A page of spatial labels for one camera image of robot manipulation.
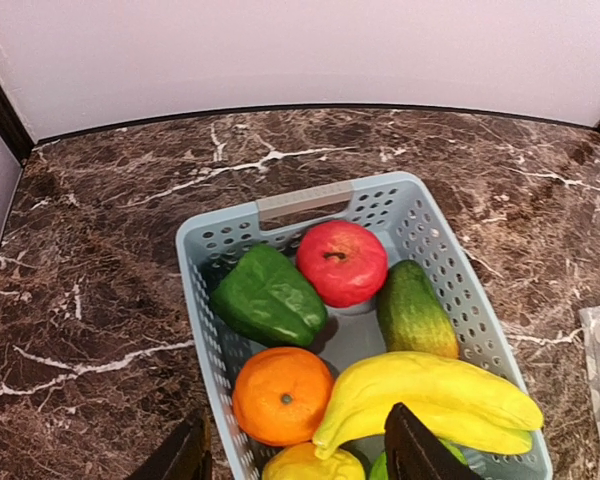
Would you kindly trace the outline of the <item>green toy watermelon ball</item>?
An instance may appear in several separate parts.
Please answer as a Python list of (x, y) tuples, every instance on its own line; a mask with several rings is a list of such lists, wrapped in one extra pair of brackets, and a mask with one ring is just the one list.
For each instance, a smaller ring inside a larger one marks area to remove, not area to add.
[(467, 464), (461, 451), (446, 440), (431, 452), (416, 445), (400, 448), (391, 460), (386, 452), (374, 461), (369, 479), (480, 479)]

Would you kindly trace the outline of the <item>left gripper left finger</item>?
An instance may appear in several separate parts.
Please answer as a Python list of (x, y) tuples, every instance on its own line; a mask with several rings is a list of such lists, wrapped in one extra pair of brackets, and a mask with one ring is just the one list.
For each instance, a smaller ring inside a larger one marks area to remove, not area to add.
[(208, 417), (194, 409), (127, 479), (211, 480), (210, 438)]

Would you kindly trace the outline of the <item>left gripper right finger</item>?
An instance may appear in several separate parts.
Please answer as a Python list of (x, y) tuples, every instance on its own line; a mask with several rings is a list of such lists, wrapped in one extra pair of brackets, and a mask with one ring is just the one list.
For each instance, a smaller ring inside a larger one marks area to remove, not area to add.
[(386, 419), (384, 443), (385, 452), (388, 454), (388, 457), (391, 460), (396, 458), (395, 454), (392, 452), (397, 452), (400, 448), (422, 445), (423, 447), (429, 447), (431, 452), (434, 452), (435, 447), (441, 447), (440, 441), (437, 439), (437, 437), (403, 403), (396, 403), (392, 407)]

